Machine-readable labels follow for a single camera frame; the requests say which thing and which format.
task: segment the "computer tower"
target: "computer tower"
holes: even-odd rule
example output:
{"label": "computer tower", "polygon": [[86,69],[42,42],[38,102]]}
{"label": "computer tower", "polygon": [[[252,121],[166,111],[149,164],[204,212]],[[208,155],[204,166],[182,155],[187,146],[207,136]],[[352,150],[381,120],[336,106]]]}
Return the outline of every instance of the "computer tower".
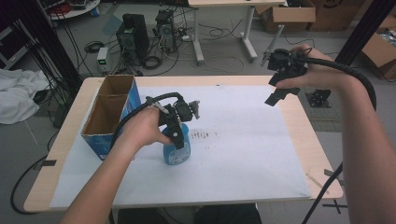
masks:
{"label": "computer tower", "polygon": [[128,55],[134,65],[140,65],[149,50],[149,36],[145,17],[138,14],[124,14],[123,23],[116,33],[121,53]]}
{"label": "computer tower", "polygon": [[174,53],[177,51],[176,36],[174,28],[173,10],[160,10],[155,18],[157,32],[160,36],[159,46],[163,53]]}

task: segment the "cardboard box on floor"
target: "cardboard box on floor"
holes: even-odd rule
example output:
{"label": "cardboard box on floor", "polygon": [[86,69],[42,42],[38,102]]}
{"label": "cardboard box on floor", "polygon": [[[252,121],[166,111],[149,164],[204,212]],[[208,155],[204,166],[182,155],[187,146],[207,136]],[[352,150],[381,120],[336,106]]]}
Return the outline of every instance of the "cardboard box on floor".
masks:
{"label": "cardboard box on floor", "polygon": [[82,138],[99,159],[106,158],[120,120],[140,105],[134,76],[105,77],[81,131]]}
{"label": "cardboard box on floor", "polygon": [[379,35],[386,29],[396,31],[396,17],[388,16],[382,22],[377,34],[371,37],[362,52],[373,62],[383,77],[394,79],[396,78],[396,47]]}
{"label": "cardboard box on floor", "polygon": [[316,20],[315,7],[309,0],[303,1],[303,7],[256,6],[256,12],[267,32],[276,32],[280,24],[285,25],[285,31],[304,31]]}
{"label": "cardboard box on floor", "polygon": [[309,31],[343,31],[363,6],[365,0],[311,0],[317,20],[309,23]]}

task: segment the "gray floor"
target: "gray floor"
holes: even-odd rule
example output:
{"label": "gray floor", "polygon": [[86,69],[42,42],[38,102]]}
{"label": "gray floor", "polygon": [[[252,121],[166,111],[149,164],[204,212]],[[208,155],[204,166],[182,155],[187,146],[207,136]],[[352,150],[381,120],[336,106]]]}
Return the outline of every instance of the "gray floor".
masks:
{"label": "gray floor", "polygon": [[[132,5],[124,5],[124,8],[132,8]],[[69,52],[70,58],[77,64],[76,53],[74,52],[71,41],[64,31],[64,24],[70,26],[72,34],[81,50],[82,54],[84,46],[93,40],[99,40],[104,43],[108,40],[114,40],[115,36],[105,35],[105,28],[110,22],[114,20],[112,15],[120,13],[118,6],[106,4],[101,6],[103,15],[93,18],[89,14],[81,15],[79,17],[62,21],[56,29],[64,47]],[[233,29],[239,20],[244,19],[245,22],[246,8],[237,8],[232,11],[232,14],[227,14],[227,10],[222,10],[225,16],[210,18],[210,15],[216,14],[210,11],[201,12],[201,23],[206,25],[216,25],[221,28]],[[340,51],[345,44],[347,37],[351,33],[351,29],[344,32],[332,33],[286,33],[290,42],[298,42],[306,38],[315,40],[315,47],[325,53],[334,53]],[[236,27],[234,33],[244,31],[244,25]],[[239,39],[233,37],[222,38],[221,40],[208,40],[207,36],[209,29],[201,28],[202,48],[206,59],[205,65],[197,67],[194,62],[193,48],[191,43],[183,43],[180,46],[179,60],[175,67],[164,76],[223,76],[223,75],[272,75],[274,72],[268,71],[266,68],[260,66],[261,60],[256,60],[251,63],[247,58],[243,45]],[[267,48],[273,35],[265,33],[260,23],[255,20],[252,24],[250,32],[250,40],[254,49],[258,52],[259,58],[262,52]],[[288,44],[284,36],[282,36],[277,44],[277,48],[290,49],[292,46]],[[114,48],[112,52],[113,62],[119,58],[119,53],[116,52],[118,48]],[[94,76],[100,76],[95,64],[95,54],[89,54],[85,60],[88,68],[94,73]],[[151,76],[169,69],[175,60],[168,58],[163,61],[163,65],[153,71],[141,71],[145,76]],[[353,66],[367,66],[365,61],[359,57]],[[38,66],[33,62],[29,55],[22,58],[14,67],[14,69],[24,70],[38,70]],[[383,79],[377,78],[375,71],[369,68],[359,68],[363,74],[370,78],[375,86],[377,101],[378,101],[378,115],[381,118],[387,133],[393,144],[396,144],[396,118],[394,117],[396,111],[396,104],[394,104],[393,97],[396,95],[396,88],[394,84],[389,83]],[[80,73],[88,76],[88,69],[81,66]],[[300,97],[303,105],[305,104],[304,97]],[[342,160],[341,154],[341,134],[339,133],[339,119],[336,99],[331,98],[332,105],[335,107],[329,113],[324,112],[323,109],[311,109],[305,106],[305,110],[309,118],[311,118],[314,129],[317,131],[318,139],[323,145],[325,152],[335,168]],[[19,176],[36,160],[43,157],[47,153],[47,145],[50,138],[57,132],[53,128],[48,117],[33,116],[26,121],[22,121],[12,125],[0,125],[0,136],[2,141],[2,154],[0,156],[0,176],[2,184],[0,185],[0,223],[57,223],[59,222],[62,212],[48,212],[37,215],[20,215],[11,209],[9,203],[9,195],[13,186],[18,180]],[[21,186],[17,190],[16,202],[18,207],[22,207],[24,199],[32,186],[39,167],[36,167],[32,172],[29,172],[26,178],[21,182]],[[347,204],[345,197],[337,200],[338,204]],[[303,220],[304,215],[308,211],[312,202],[275,202],[275,203],[259,203],[258,208],[262,215],[263,223],[299,223]],[[341,208],[338,212],[333,207],[324,207],[323,204],[334,204],[332,200],[322,201],[318,209],[311,217],[310,223],[348,223],[347,209]],[[169,209],[169,212],[180,218],[185,223],[191,223],[186,214],[190,214],[190,208]]]}

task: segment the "table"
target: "table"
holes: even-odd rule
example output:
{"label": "table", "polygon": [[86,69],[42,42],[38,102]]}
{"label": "table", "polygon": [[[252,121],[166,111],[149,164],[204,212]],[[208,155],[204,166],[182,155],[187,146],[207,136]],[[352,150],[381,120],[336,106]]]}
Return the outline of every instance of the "table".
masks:
{"label": "table", "polygon": [[245,32],[241,33],[241,39],[250,56],[250,61],[253,62],[258,58],[256,51],[252,47],[250,40],[248,39],[251,21],[254,14],[254,6],[258,5],[277,5],[283,4],[285,1],[282,0],[189,0],[189,4],[194,8],[194,35],[192,36],[192,44],[194,45],[195,55],[197,58],[197,64],[201,65],[204,63],[204,55],[201,50],[201,44],[198,37],[198,9],[199,7],[227,7],[227,6],[248,6],[247,10],[247,24]]}
{"label": "table", "polygon": [[[142,87],[159,86],[207,86],[216,85],[267,85],[270,76],[218,76],[218,77],[136,77]],[[74,142],[79,125],[89,108],[92,97],[103,82],[103,78],[88,78],[84,81],[64,125],[56,138],[47,160],[55,160],[54,166],[42,167],[24,208],[27,211],[48,211],[64,160]],[[306,117],[303,107],[294,95],[278,103],[281,114],[290,132],[290,138],[306,175],[306,182],[316,198],[328,177],[324,169],[332,170],[326,155]],[[343,190],[333,182],[324,198],[340,198]]]}

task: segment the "table leg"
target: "table leg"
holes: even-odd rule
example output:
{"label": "table leg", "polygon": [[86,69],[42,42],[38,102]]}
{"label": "table leg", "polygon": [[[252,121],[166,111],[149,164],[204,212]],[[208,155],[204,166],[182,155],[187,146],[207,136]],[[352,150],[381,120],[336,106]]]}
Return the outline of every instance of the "table leg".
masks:
{"label": "table leg", "polygon": [[247,26],[245,28],[245,32],[241,33],[242,42],[247,48],[251,62],[253,62],[258,58],[256,51],[254,50],[253,46],[251,46],[250,40],[248,39],[248,35],[250,33],[251,21],[253,20],[253,14],[254,14],[254,7],[249,7],[247,11]]}
{"label": "table leg", "polygon": [[197,64],[201,65],[204,63],[204,54],[202,53],[198,38],[198,9],[198,7],[194,9],[194,35],[192,36],[192,44],[194,45]]}

